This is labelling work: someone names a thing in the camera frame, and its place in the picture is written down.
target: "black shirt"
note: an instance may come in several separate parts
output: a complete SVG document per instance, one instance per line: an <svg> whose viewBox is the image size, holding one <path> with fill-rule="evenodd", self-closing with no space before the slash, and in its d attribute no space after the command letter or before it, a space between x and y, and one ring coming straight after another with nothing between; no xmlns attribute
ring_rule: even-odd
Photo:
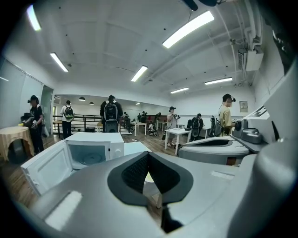
<svg viewBox="0 0 298 238"><path fill-rule="evenodd" d="M30 114L31 114L31 117L34 120L38 121L41 118L41 115L42 115L41 106L38 104L37 107L32 107L30 109Z"/></svg>

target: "beige shirt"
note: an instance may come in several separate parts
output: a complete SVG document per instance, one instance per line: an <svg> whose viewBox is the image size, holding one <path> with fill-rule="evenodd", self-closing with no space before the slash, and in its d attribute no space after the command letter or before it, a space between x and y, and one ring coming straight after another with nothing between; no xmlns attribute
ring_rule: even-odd
<svg viewBox="0 0 298 238"><path fill-rule="evenodd" d="M231 117L231 111L228 107L223 105L219 110L219 123L222 125L222 127L227 127L232 125L232 117ZM219 136L228 136L229 134L221 133Z"/></svg>

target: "cap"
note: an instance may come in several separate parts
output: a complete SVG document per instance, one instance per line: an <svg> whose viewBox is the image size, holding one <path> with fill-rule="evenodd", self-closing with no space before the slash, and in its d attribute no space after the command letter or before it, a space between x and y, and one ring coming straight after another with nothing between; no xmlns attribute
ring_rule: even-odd
<svg viewBox="0 0 298 238"><path fill-rule="evenodd" d="M173 106L171 106L170 108L169 108L169 112L171 111L171 110L175 110L176 108L175 107L173 107Z"/></svg>
<svg viewBox="0 0 298 238"><path fill-rule="evenodd" d="M35 95L32 95L31 98L30 98L30 101L31 100L38 100L38 98Z"/></svg>

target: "person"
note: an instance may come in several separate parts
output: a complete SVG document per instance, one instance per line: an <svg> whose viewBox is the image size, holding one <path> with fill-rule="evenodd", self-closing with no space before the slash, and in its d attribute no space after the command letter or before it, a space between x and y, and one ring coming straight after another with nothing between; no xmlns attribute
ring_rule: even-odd
<svg viewBox="0 0 298 238"><path fill-rule="evenodd" d="M126 112L124 112L123 117L124 117L124 118L129 118L129 115L128 115Z"/></svg>
<svg viewBox="0 0 298 238"><path fill-rule="evenodd" d="M38 98L35 95L32 95L30 98L30 115L31 117L24 122L24 124L27 124L29 121L32 123L30 130L31 140L34 147L34 154L38 154L44 150L43 148L43 142L41 138L42 134L42 109L39 105Z"/></svg>
<svg viewBox="0 0 298 238"><path fill-rule="evenodd" d="M156 126L156 128L157 128L157 130L158 130L158 123L159 123L159 118L160 118L160 116L162 115L162 113L161 112L159 112L158 114L156 114L155 115L155 117L154 117L154 124L155 124L155 126Z"/></svg>
<svg viewBox="0 0 298 238"><path fill-rule="evenodd" d="M180 118L179 116L177 116L176 114L174 114L175 111L175 107L171 106L169 108L169 114L167 115L167 128L168 129L174 129L176 128L176 124L178 119ZM173 138L175 137L174 134L170 133L169 134L169 140L168 140L168 147L171 147L173 144Z"/></svg>
<svg viewBox="0 0 298 238"><path fill-rule="evenodd" d="M235 126L235 123L232 123L231 106L232 96L230 94L225 94L223 96L223 104L218 112L219 124L222 127L222 132L218 136L228 136L231 129Z"/></svg>
<svg viewBox="0 0 298 238"><path fill-rule="evenodd" d="M154 129L153 129L153 123L152 123L152 121L149 122L148 132L149 132L149 135L150 136L153 135Z"/></svg>
<svg viewBox="0 0 298 238"><path fill-rule="evenodd" d="M75 113L70 106L70 101L66 101L66 105L62 107L61 112L62 116L62 130L63 130L63 138L71 136L71 123L74 120Z"/></svg>
<svg viewBox="0 0 298 238"><path fill-rule="evenodd" d="M113 95L109 96L108 103L112 103L117 107L117 110L118 110L118 119L117 120L119 121L119 118L123 115L123 110L122 110L121 104L116 101L116 97L114 97ZM105 128L106 120L104 118L104 107L106 104L107 104L107 101L104 101L101 104L101 112L100 112L101 116L103 117L102 118L102 132L104 132L104 133L106 132L106 128Z"/></svg>
<svg viewBox="0 0 298 238"><path fill-rule="evenodd" d="M142 118L142 116L141 116L141 114L139 113L139 115L138 115L138 122L141 122L141 118Z"/></svg>
<svg viewBox="0 0 298 238"><path fill-rule="evenodd" d="M195 119L197 119L197 118L198 118L199 123L200 123L200 126L199 126L199 135L200 135L200 131L201 131L202 127L204 126L204 122L203 122L203 119L202 119L202 115L201 115L200 113L198 113L197 116L194 117L194 118L191 120L191 126L193 125ZM198 139L199 139L199 135L198 135L197 137L193 137L193 136L191 136L191 137L190 137L190 140L191 140L191 141L198 140Z"/></svg>
<svg viewBox="0 0 298 238"><path fill-rule="evenodd" d="M145 113L145 111L143 111L142 113L143 114L141 115L141 122L146 123L147 113Z"/></svg>

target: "doorway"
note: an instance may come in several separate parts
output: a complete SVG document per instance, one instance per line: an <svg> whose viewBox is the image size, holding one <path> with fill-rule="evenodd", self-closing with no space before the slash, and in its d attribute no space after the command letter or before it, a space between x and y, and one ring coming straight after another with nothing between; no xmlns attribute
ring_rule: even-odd
<svg viewBox="0 0 298 238"><path fill-rule="evenodd" d="M52 96L53 89L44 85L41 94L41 108L44 115L45 127L49 134L52 134L51 130L51 112L52 112Z"/></svg>

